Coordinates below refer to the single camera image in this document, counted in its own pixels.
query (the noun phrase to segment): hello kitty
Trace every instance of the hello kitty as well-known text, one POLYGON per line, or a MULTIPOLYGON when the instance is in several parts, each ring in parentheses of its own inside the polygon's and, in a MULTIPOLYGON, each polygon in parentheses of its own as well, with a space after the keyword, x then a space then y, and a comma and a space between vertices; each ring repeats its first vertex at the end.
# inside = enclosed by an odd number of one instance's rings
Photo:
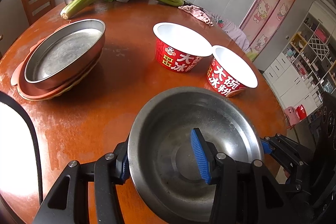
POLYGON ((257 13, 254 15, 253 20, 259 23, 267 17, 267 12, 269 10, 269 5, 262 0, 257 6, 257 13))
POLYGON ((283 5, 281 5, 280 10, 277 14, 278 21, 281 21, 284 18, 287 11, 288 11, 288 6, 283 3, 283 5))
POLYGON ((268 37, 265 37, 265 35, 262 35, 258 40, 257 40, 257 45, 254 47, 254 49, 257 51, 257 52, 260 52, 263 47, 266 45, 268 41, 268 37))

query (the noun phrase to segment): wooden chair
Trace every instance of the wooden chair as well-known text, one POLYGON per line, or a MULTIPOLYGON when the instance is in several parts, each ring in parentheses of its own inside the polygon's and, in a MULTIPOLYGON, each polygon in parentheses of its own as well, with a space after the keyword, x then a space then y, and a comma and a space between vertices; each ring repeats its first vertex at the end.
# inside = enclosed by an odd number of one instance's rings
POLYGON ((56 6, 55 0, 21 0, 21 1, 23 8, 26 12, 29 25, 32 25, 41 16, 43 16, 56 6), (40 7, 43 5, 45 6, 46 3, 49 3, 49 5, 41 9, 40 7))

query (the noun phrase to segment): hello kitty curtain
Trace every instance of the hello kitty curtain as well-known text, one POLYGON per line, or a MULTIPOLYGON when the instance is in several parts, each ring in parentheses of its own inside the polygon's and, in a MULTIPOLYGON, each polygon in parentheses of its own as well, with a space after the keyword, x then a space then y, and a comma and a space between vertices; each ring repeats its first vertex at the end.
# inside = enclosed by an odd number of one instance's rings
POLYGON ((259 53, 272 38, 295 0, 255 0, 239 28, 250 41, 251 60, 259 53))

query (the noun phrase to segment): floor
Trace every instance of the floor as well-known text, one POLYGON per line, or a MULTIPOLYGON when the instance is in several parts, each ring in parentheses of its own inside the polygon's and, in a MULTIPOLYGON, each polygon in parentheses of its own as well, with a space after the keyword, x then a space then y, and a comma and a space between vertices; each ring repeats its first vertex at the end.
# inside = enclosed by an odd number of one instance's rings
MULTIPOLYGON (((309 131, 308 120, 304 119, 298 123, 294 129, 287 130, 287 137, 293 141, 299 142, 300 144, 308 147, 312 151, 315 150, 315 142, 313 136, 309 131)), ((276 180, 278 183, 284 184, 287 180, 283 167, 280 167, 277 174, 276 180)))

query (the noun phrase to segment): round metal tray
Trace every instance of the round metal tray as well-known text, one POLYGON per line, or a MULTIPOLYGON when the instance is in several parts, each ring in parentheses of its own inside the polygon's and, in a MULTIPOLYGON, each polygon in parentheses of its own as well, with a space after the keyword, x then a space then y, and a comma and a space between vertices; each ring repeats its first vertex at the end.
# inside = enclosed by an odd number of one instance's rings
POLYGON ((168 223, 200 223, 210 218, 215 185, 201 179, 190 143, 195 127, 234 160, 264 160, 254 127, 227 98, 195 87, 155 96, 133 123, 128 159, 138 193, 168 223))
POLYGON ((33 52, 25 79, 39 89, 60 86, 82 71, 105 43, 105 24, 98 19, 70 23, 54 32, 33 52))

